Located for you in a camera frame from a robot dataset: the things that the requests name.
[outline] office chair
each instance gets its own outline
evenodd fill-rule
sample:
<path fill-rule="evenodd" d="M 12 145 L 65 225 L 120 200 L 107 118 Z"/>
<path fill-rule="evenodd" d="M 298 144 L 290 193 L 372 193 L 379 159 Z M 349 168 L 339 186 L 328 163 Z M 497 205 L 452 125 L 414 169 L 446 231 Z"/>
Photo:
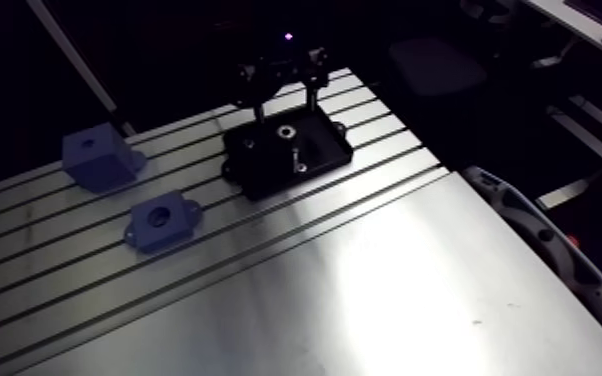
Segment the office chair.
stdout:
<path fill-rule="evenodd" d="M 493 16 L 508 13 L 496 0 L 472 0 L 483 8 L 477 20 L 462 14 L 457 2 L 392 0 L 385 6 L 390 88 L 398 106 L 423 141 L 454 168 L 471 163 L 467 126 L 488 80 L 491 56 L 472 54 Z"/>

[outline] metal table surface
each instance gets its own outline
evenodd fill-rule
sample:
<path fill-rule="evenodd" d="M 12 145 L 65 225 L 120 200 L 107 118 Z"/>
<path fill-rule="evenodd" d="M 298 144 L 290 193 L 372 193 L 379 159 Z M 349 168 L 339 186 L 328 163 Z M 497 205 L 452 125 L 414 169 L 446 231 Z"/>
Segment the metal table surface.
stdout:
<path fill-rule="evenodd" d="M 0 374 L 602 374 L 602 328 L 553 273 L 331 77 L 353 162 L 258 203 L 219 176 L 221 133 L 253 120 L 231 106 L 130 138 L 149 164 L 105 195 L 58 163 L 1 182 Z M 304 100 L 290 85 L 266 110 Z M 205 208 L 194 240 L 125 246 L 130 206 L 172 189 Z"/>

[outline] metal rod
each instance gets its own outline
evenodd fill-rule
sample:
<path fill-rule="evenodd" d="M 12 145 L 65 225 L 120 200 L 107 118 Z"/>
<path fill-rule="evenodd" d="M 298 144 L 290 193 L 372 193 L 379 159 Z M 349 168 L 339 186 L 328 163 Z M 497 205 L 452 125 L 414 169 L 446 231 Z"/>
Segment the metal rod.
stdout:
<path fill-rule="evenodd" d="M 315 107 L 317 106 L 317 90 L 306 90 L 306 106 L 308 106 L 308 109 L 310 109 L 310 111 L 315 111 Z"/>
<path fill-rule="evenodd" d="M 257 119 L 257 123 L 264 124 L 264 106 L 254 106 L 254 117 Z"/>

